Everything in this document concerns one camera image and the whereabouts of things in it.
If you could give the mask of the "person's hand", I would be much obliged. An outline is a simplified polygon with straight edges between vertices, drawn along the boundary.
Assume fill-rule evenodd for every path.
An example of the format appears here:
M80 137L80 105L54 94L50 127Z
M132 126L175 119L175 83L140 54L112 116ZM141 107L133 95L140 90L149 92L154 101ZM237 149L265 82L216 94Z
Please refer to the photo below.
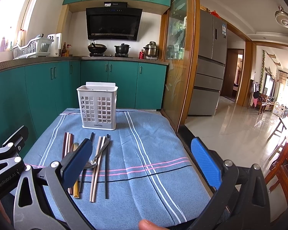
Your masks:
M141 220L138 227L139 230L167 230L167 228L157 226L148 220Z

